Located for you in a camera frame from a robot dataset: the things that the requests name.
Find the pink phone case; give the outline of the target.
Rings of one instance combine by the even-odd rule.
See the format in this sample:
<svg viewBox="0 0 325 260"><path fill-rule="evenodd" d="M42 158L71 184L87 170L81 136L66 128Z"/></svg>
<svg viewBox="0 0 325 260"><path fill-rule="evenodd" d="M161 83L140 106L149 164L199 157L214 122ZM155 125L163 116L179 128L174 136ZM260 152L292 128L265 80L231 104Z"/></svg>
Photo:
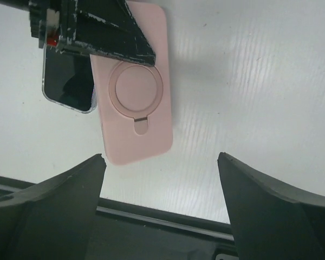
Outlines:
<svg viewBox="0 0 325 260"><path fill-rule="evenodd" d="M105 153L115 165L163 154L173 142L166 15L152 3L128 6L156 53L155 66L90 57Z"/></svg>

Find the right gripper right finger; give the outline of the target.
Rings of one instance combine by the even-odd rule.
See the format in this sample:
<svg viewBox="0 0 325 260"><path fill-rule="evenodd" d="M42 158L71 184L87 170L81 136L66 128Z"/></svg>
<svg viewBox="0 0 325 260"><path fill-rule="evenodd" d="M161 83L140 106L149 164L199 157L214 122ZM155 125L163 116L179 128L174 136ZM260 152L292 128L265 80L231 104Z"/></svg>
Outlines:
<svg viewBox="0 0 325 260"><path fill-rule="evenodd" d="M218 168L239 259L325 259L325 196L224 152Z"/></svg>

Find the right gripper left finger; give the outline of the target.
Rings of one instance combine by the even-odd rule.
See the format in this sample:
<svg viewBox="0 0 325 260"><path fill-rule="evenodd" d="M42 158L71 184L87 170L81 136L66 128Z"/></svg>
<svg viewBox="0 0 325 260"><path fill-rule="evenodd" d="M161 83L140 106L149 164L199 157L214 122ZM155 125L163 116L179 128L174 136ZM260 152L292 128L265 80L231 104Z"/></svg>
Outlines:
<svg viewBox="0 0 325 260"><path fill-rule="evenodd" d="M84 259L106 163L70 170L0 197L0 259Z"/></svg>

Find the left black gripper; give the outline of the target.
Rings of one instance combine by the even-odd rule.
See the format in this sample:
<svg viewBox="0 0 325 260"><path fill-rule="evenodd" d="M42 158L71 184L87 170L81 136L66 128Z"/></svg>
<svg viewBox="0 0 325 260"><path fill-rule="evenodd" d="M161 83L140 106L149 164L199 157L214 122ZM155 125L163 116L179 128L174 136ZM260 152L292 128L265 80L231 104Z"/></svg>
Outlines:
<svg viewBox="0 0 325 260"><path fill-rule="evenodd" d="M41 49L155 65L156 54L126 1L28 1L28 11Z"/></svg>

